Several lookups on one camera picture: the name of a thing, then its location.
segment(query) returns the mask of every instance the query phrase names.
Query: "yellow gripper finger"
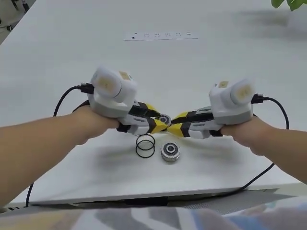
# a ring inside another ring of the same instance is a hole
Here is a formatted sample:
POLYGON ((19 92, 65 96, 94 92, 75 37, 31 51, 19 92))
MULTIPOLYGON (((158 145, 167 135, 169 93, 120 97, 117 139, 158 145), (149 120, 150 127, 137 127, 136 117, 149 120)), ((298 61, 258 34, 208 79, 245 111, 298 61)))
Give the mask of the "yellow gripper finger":
POLYGON ((151 119, 154 121, 153 129, 150 133, 158 133, 167 128, 167 125, 158 119, 151 119))
POLYGON ((184 136, 181 128, 182 128, 182 123, 172 124, 170 127, 168 127, 166 129, 166 131, 171 133, 171 134, 173 134, 173 135, 175 135, 175 136, 177 136, 177 137, 179 137, 179 138, 184 138, 185 136, 184 136))

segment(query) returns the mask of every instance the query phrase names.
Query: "fabric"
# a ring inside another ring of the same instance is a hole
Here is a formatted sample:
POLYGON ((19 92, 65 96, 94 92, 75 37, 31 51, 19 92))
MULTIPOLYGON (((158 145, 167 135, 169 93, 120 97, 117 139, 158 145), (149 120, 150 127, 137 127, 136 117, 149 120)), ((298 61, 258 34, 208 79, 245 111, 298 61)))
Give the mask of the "fabric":
POLYGON ((0 218, 0 230, 306 230, 307 197, 232 214, 178 207, 42 211, 0 218))

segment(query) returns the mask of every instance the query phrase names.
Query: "green leaf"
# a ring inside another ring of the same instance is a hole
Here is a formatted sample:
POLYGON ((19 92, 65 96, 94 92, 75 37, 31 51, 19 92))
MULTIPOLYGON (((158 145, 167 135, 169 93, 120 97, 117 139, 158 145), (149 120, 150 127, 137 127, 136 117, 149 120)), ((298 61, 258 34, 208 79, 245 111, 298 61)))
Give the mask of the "green leaf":
POLYGON ((298 9, 301 5, 303 5, 305 0, 287 0, 287 2, 288 2, 288 5, 290 7, 290 10, 294 11, 294 10, 298 9))
POLYGON ((284 2, 284 0, 271 0, 272 6, 275 8, 280 7, 280 5, 284 2))

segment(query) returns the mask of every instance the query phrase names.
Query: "electrical outlet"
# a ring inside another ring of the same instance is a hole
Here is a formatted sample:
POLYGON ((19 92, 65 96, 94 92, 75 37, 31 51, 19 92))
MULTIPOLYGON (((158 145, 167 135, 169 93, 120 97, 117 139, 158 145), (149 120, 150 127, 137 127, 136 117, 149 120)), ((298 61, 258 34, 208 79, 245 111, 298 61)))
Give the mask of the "electrical outlet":
POLYGON ((124 41, 144 41, 144 40, 173 40, 173 39, 198 39, 192 32, 137 32, 129 33, 124 41))

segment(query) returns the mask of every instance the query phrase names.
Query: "white table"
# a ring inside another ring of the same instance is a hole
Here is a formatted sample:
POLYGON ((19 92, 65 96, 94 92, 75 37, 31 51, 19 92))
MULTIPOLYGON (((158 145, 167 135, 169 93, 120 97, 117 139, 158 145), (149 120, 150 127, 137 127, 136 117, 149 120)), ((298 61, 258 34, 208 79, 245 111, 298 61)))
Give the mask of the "white table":
MULTIPOLYGON (((0 47, 0 125, 51 116, 67 88, 89 81, 104 64, 130 71, 139 85, 137 99, 170 116, 209 105, 208 92, 219 80, 252 78, 258 93, 285 106, 291 128, 307 130, 307 40, 287 33, 288 11, 275 10, 270 2, 38 0, 0 47), (123 42, 126 33, 176 30, 196 32, 200 39, 123 42)), ((85 99, 71 93, 59 114, 85 99)), ((255 113, 284 127, 272 103, 256 105, 255 113)), ((132 135, 108 131, 90 140, 35 183, 30 202, 229 191, 271 163, 231 138, 155 138, 157 153, 146 160, 136 156, 132 135), (181 146, 181 157, 172 165, 159 154, 169 140, 181 146)), ((250 189, 295 183, 274 167, 250 189)), ((25 197, 26 191, 12 204, 25 197)))

